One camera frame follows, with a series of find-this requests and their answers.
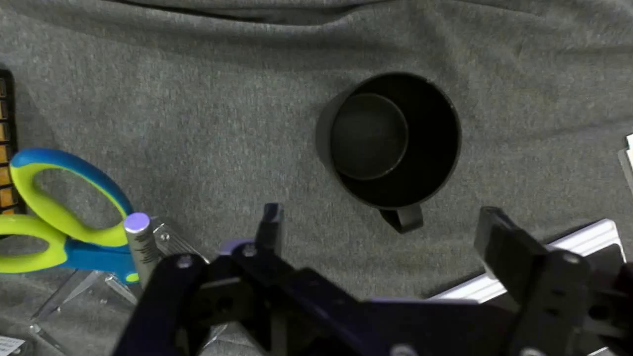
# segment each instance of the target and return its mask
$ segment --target mug handle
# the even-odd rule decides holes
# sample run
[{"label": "mug handle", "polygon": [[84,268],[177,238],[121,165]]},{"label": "mug handle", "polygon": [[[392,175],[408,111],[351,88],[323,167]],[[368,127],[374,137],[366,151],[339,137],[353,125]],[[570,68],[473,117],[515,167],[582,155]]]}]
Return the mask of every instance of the mug handle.
[{"label": "mug handle", "polygon": [[380,216],[400,234],[418,230],[424,226],[422,208],[404,206],[398,210],[380,210]]}]

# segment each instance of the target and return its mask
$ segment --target small bottle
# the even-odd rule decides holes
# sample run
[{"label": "small bottle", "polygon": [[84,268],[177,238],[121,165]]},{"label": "small bottle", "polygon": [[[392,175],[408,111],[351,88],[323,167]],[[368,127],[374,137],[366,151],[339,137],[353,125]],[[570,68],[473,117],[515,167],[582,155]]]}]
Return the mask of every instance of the small bottle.
[{"label": "small bottle", "polygon": [[155,222],[149,214],[135,212],[125,220],[123,226],[141,286],[147,288],[155,268],[165,258],[165,254],[157,246]]}]

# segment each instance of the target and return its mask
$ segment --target black mug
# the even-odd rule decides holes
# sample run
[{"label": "black mug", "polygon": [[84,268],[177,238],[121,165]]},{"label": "black mug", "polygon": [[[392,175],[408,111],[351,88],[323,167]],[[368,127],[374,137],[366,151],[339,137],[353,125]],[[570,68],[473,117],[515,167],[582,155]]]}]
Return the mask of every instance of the black mug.
[{"label": "black mug", "polygon": [[424,226],[420,204],[453,173],[459,141],[453,106],[410,74],[386,74],[347,92],[317,127],[321,161],[400,234]]}]

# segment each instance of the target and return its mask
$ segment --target blue scissors handle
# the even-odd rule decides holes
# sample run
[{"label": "blue scissors handle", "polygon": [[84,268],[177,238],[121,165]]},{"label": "blue scissors handle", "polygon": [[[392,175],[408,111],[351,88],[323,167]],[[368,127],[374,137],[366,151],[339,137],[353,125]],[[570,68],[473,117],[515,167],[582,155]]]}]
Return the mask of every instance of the blue scissors handle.
[{"label": "blue scissors handle", "polygon": [[[121,222],[107,230],[93,230],[86,226],[82,220],[76,218],[74,212],[70,212],[64,204],[60,204],[54,197],[50,197],[38,187],[36,179],[46,171],[66,171],[87,181],[117,208],[117,212],[121,214]],[[20,193],[26,206],[46,224],[64,232],[72,240],[80,240],[84,244],[103,248],[127,246],[123,220],[129,214],[133,214],[133,206],[123,195],[123,191],[99,169],[62,151],[30,149],[20,151],[12,159],[10,173],[14,187]]]},{"label": "blue scissors handle", "polygon": [[6,236],[28,236],[48,244],[44,252],[30,256],[0,256],[0,274],[30,274],[68,262],[66,236],[36,216],[0,216]]}]

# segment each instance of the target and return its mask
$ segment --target gray fabric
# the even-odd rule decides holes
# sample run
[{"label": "gray fabric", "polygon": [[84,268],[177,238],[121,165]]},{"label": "gray fabric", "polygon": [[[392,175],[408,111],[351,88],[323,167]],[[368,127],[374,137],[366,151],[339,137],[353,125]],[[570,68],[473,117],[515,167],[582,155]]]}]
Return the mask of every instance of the gray fabric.
[{"label": "gray fabric", "polygon": [[[287,208],[283,256],[358,297],[420,297],[473,274],[485,204],[539,238],[614,218],[631,254],[633,200],[618,163],[633,131],[628,0],[398,0],[307,24],[101,0],[0,9],[22,147],[101,167],[137,208],[177,220],[208,254],[254,236],[266,202]],[[410,236],[349,199],[313,145],[331,100],[384,72],[438,84],[463,129],[455,175]],[[113,220],[76,181],[48,183],[87,220]],[[20,333],[64,276],[0,278],[0,331]],[[117,299],[99,299],[48,325],[76,355],[107,355],[129,317]]]}]

